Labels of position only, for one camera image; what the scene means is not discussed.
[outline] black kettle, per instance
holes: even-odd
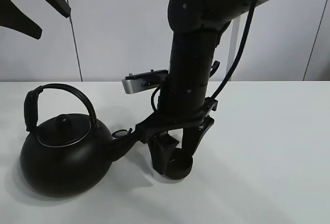
[[[59,115],[37,126],[38,96],[50,88],[78,97],[89,115]],[[96,118],[86,95],[65,84],[30,91],[24,102],[24,119],[30,133],[22,147],[20,165],[26,181],[46,196],[69,197],[88,190],[136,143],[129,139],[117,146],[109,129]]]

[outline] kettle lid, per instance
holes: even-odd
[[[67,147],[84,139],[91,131],[90,118],[83,114],[62,114],[37,127],[37,139],[46,147]]]

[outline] white table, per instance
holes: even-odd
[[[96,187],[65,200],[33,193],[17,167],[27,135],[24,98],[38,85],[0,83],[3,224],[330,223],[330,83],[230,83],[185,180],[159,177],[147,146],[137,144]],[[112,131],[151,113],[150,92],[125,95],[120,83],[72,85]],[[211,83],[209,93],[217,85]],[[86,113],[74,96],[40,95],[41,121],[74,112]]]

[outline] lid knob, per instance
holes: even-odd
[[[72,126],[71,118],[69,115],[66,114],[59,115],[56,118],[55,122],[56,122],[56,128],[58,130],[67,130]]]

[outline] white wall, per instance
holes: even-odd
[[[86,81],[117,81],[131,73],[167,69],[172,31],[169,0],[70,0],[81,70]],[[228,29],[216,52],[222,79],[230,42]]]
[[[0,27],[0,81],[79,81],[69,20],[44,0],[13,1],[43,28],[43,36],[37,41]],[[70,0],[84,80],[118,81],[129,72],[167,69],[168,1]],[[272,0],[258,7],[233,80],[302,80],[325,2]],[[239,40],[244,24],[243,17]],[[231,35],[230,27],[216,50],[222,64],[213,80],[225,75]]]
[[[255,11],[234,81],[302,81],[326,0],[271,0]],[[241,19],[240,35],[246,21]]]
[[[0,27],[0,81],[79,81],[72,31],[44,0],[12,0],[43,29],[40,40]]]
[[[328,0],[305,76],[306,81],[330,81],[330,2]]]

